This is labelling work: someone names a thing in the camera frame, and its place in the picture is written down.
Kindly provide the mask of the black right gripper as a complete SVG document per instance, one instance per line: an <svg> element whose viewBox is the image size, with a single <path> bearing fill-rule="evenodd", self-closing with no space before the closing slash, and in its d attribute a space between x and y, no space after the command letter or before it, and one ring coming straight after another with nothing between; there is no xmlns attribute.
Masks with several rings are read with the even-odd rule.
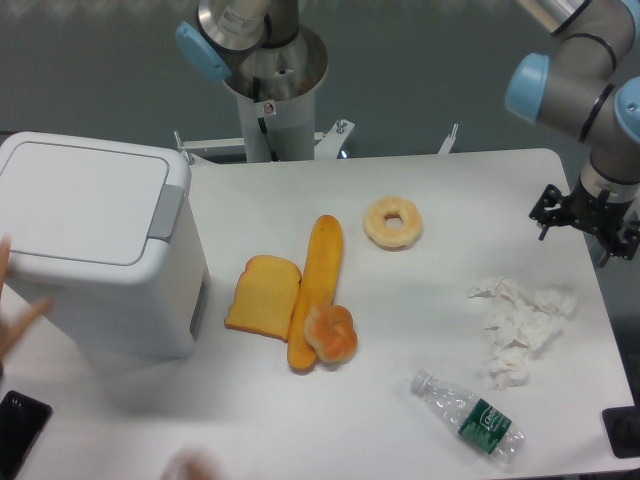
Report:
<svg viewBox="0 0 640 480"><path fill-rule="evenodd" d="M569 226L593 236L603 249L599 266L611 257L632 259L639 247L639 220L629 211L632 202L614 202L613 192L602 190L597 196L578 182L569 195L548 184L529 213L537 223L538 240L544 241L551 227Z"/></svg>

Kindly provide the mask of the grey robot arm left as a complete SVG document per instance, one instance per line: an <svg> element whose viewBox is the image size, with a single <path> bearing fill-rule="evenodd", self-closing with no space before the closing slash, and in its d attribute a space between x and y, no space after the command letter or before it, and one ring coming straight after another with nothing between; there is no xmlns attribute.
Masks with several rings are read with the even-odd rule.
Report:
<svg viewBox="0 0 640 480"><path fill-rule="evenodd" d="M202 1L175 33L183 56L235 96L249 162L333 159L353 123L316 131L316 93L329 57L299 21L296 1Z"/></svg>

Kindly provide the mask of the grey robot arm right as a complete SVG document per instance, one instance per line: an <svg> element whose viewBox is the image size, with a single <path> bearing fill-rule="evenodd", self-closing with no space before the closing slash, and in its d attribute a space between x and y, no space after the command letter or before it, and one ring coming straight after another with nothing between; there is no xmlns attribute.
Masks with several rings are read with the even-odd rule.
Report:
<svg viewBox="0 0 640 480"><path fill-rule="evenodd" d="M531 53L505 94L518 117L562 132L589 147L572 191L548 185L530 212L541 231L570 226L593 236L603 253L632 259L639 248L639 80L611 77L639 43L636 1L523 1L559 47Z"/></svg>

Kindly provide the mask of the person's hand at left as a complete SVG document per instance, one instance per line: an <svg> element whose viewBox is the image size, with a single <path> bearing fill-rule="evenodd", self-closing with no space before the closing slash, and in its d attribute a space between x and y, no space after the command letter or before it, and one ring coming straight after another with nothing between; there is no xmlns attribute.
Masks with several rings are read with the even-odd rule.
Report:
<svg viewBox="0 0 640 480"><path fill-rule="evenodd" d="M1 289L4 289L8 275L11 240L5 236L1 239ZM36 320L44 317L53 307L50 297L37 299L25 307L14 319L7 322L1 317L1 374L4 374L4 360L16 347L28 329Z"/></svg>

